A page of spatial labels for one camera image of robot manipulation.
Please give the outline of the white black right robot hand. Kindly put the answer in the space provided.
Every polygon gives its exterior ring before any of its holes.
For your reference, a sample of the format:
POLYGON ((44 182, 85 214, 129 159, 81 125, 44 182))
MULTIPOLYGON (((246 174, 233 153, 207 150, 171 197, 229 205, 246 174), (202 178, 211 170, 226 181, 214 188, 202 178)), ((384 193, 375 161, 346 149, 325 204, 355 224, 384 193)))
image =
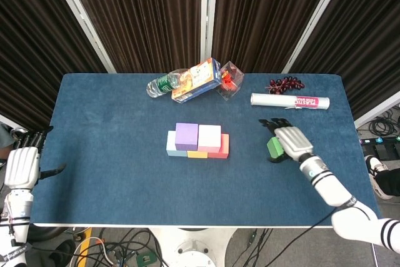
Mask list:
POLYGON ((313 145, 311 142, 299 128, 293 126, 287 119, 260 119, 259 122, 272 134, 267 142, 270 162, 281 163, 287 159, 299 162, 302 156, 308 158, 312 155, 313 145))

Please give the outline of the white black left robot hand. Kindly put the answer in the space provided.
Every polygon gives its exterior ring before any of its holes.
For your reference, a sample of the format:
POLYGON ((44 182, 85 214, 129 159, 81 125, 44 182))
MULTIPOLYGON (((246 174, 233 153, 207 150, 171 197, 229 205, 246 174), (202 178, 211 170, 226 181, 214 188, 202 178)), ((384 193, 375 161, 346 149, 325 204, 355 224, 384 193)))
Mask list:
POLYGON ((28 131, 23 128, 11 130, 14 138, 13 149, 6 160, 4 183, 10 189, 32 190, 39 180, 55 176, 64 171, 66 163, 56 169, 41 171, 39 161, 48 133, 53 130, 48 126, 42 130, 28 131))

